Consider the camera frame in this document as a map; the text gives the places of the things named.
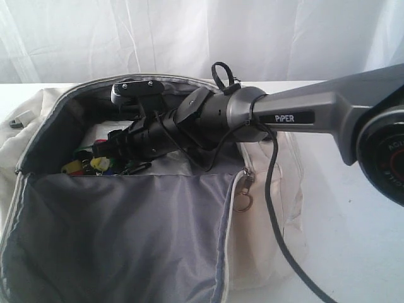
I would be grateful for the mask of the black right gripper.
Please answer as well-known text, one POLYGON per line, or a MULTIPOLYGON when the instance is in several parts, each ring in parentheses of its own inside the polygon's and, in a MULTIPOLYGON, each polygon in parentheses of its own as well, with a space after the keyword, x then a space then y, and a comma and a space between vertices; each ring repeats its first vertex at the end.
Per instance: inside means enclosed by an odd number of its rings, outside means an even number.
POLYGON ((107 156, 125 160, 151 161, 177 151, 180 132, 173 113, 144 118, 132 123, 107 141, 107 156))

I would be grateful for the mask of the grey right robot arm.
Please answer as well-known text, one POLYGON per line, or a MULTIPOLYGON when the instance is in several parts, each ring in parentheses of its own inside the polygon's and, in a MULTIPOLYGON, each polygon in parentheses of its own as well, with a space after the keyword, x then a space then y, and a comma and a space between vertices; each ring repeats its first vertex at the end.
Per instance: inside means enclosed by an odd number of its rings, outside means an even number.
POLYGON ((110 157, 147 161, 180 148, 211 150, 219 142, 257 142, 266 130, 328 133, 343 162, 358 163, 369 182, 403 202, 403 65, 267 94, 233 83, 193 90, 175 108, 149 82, 114 85, 136 103, 139 121, 109 139, 110 157))

